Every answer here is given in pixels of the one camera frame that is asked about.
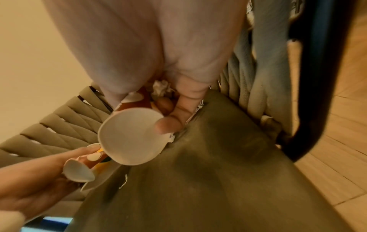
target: palm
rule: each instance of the palm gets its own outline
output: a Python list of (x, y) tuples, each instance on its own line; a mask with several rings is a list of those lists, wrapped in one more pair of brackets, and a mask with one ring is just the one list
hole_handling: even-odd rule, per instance
[(112, 105), (151, 78), (181, 94), (162, 132), (180, 130), (235, 45), (247, 0), (44, 0)]

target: beige wall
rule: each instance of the beige wall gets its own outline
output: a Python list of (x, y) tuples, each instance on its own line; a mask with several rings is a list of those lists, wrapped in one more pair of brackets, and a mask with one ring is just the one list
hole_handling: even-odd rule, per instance
[(89, 83), (40, 0), (0, 0), (0, 142)]

